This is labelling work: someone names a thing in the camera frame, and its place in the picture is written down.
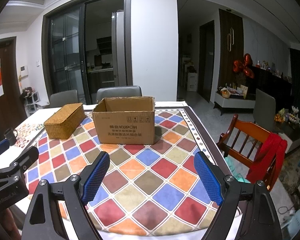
teal cloth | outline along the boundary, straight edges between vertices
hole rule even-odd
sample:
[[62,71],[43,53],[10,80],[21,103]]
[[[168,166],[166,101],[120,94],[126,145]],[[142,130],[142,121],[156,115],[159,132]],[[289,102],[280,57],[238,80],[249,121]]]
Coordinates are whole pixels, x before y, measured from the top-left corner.
[[233,163],[233,161],[232,161],[231,158],[225,157],[225,161],[226,161],[226,163],[229,166],[229,169],[230,169],[230,171],[232,173],[232,176],[234,176],[237,179],[237,181],[251,183],[250,181],[248,181],[247,179],[245,179],[240,173],[237,173],[235,171],[234,163]]

wooden chair backrest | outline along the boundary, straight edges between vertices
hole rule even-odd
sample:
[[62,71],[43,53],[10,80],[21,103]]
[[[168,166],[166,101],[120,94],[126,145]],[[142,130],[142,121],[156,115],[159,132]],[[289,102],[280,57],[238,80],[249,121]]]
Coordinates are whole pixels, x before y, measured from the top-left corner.
[[[228,146],[227,143],[228,143],[228,140],[229,140],[234,128],[237,128],[238,132],[234,138],[232,145]],[[245,133],[247,136],[246,136],[240,150],[236,151],[233,148],[234,148],[234,145],[237,142],[237,139],[241,132]],[[219,149],[221,151],[225,152],[224,157],[226,157],[227,155],[230,155],[233,158],[235,158],[236,160],[238,160],[239,162],[241,162],[242,164],[244,164],[245,166],[251,167],[253,161],[250,160],[249,157],[250,157],[253,149],[255,148],[258,141],[261,143],[261,145],[260,145],[260,147],[261,147],[262,144],[269,137],[269,134],[270,134],[270,132],[268,132],[267,130],[263,129],[262,127],[256,125],[255,123],[243,122],[243,121],[238,120],[238,115],[235,114],[234,117],[232,118],[232,121],[230,123],[230,126],[229,126],[227,132],[225,134],[222,133],[220,135],[217,146],[219,147]],[[248,155],[244,156],[243,154],[241,154],[241,152],[242,152],[244,146],[246,145],[249,137],[254,138],[254,142],[253,142],[253,145],[252,145]],[[267,171],[267,174],[263,178],[263,181],[265,182],[269,191],[273,188],[273,185],[275,183],[275,181],[273,181],[274,171],[275,171],[275,159],[272,161],[272,163]]]

open cardboard box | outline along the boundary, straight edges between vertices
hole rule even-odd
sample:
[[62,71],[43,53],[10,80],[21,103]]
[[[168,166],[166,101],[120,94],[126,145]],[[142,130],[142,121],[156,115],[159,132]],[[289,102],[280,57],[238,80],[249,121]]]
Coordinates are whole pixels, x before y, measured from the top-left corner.
[[100,143],[154,144],[152,97],[104,98],[92,117]]

basket lid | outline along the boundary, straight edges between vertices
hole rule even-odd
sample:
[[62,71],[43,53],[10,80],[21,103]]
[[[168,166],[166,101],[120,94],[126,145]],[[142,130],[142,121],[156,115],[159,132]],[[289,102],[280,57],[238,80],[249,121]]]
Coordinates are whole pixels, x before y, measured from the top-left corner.
[[44,124],[58,124],[63,123],[69,116],[71,116],[78,108],[83,104],[69,104],[61,107],[57,112],[55,112]]

chair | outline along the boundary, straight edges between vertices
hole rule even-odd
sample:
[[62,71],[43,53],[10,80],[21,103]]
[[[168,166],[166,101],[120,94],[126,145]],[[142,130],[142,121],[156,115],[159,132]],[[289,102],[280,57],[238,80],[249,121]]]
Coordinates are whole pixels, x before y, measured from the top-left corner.
[[[238,132],[234,138],[232,145],[228,146],[227,143],[228,143],[228,140],[229,140],[234,128],[237,128]],[[233,148],[234,148],[235,143],[237,142],[237,139],[238,139],[241,131],[244,132],[245,134],[247,134],[247,136],[238,152],[238,151],[234,150]],[[238,120],[238,115],[235,114],[234,117],[232,118],[232,121],[230,123],[230,126],[229,126],[227,132],[225,134],[222,133],[220,135],[217,146],[220,149],[220,151],[224,151],[224,157],[227,157],[228,155],[230,155],[231,157],[235,158],[240,163],[242,163],[245,166],[247,166],[248,168],[250,168],[253,161],[250,160],[249,157],[250,157],[253,149],[255,148],[258,141],[262,145],[268,138],[269,134],[270,134],[270,132],[268,132],[267,130],[263,129],[262,127],[254,124],[252,122],[243,122],[243,121]],[[246,142],[249,137],[254,138],[254,142],[253,142],[253,145],[252,145],[248,155],[244,156],[241,154],[241,152],[242,152],[244,146],[246,145]],[[272,160],[272,163],[271,163],[266,175],[262,179],[264,181],[264,183],[266,184],[269,191],[272,190],[274,183],[275,183],[275,181],[273,179],[274,172],[275,172],[275,158]]]
[[256,103],[253,109],[253,119],[257,125],[272,132],[274,127],[275,99],[267,93],[256,89]]
[[97,103],[99,103],[103,98],[141,97],[141,96],[142,96],[142,92],[139,86],[100,88],[97,91]]
[[79,103],[77,90],[63,91],[50,96],[49,108],[63,107],[67,104]]

